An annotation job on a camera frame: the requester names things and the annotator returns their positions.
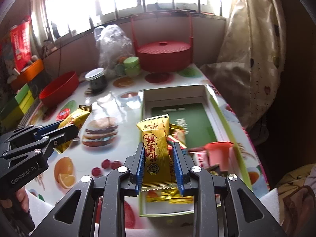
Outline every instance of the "beige curtain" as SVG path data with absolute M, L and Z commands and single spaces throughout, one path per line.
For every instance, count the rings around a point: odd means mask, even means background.
M 276 96 L 285 43 L 281 0 L 232 0 L 217 63 L 201 69 L 244 127 L 258 121 Z

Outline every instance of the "jar with dark contents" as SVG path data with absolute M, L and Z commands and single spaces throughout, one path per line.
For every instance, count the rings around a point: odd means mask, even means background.
M 104 75 L 104 68 L 91 70 L 85 75 L 85 79 L 89 82 L 92 93 L 102 92 L 107 86 L 107 80 Z

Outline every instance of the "white jar lid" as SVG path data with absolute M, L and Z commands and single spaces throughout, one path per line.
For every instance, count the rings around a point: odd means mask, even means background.
M 84 77 L 87 81 L 93 80 L 104 74 L 104 68 L 97 68 L 88 72 Z

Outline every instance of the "clear plastic bag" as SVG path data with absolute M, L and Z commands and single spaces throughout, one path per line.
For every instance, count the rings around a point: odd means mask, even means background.
M 99 67 L 105 69 L 105 76 L 116 76 L 114 67 L 121 57 L 134 55 L 133 43 L 117 25 L 100 26 L 94 29 L 94 39 L 100 51 Z

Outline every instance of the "red basket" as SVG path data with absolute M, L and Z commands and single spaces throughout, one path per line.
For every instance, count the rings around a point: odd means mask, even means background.
M 67 72 L 50 82 L 41 91 L 39 98 L 47 108 L 50 108 L 69 97 L 78 85 L 79 79 L 76 72 Z
M 134 32 L 134 21 L 131 18 L 132 36 L 136 56 L 139 57 L 140 66 L 149 72 L 179 71 L 190 65 L 193 61 L 193 29 L 190 21 L 190 43 L 179 41 L 152 42 L 138 47 Z

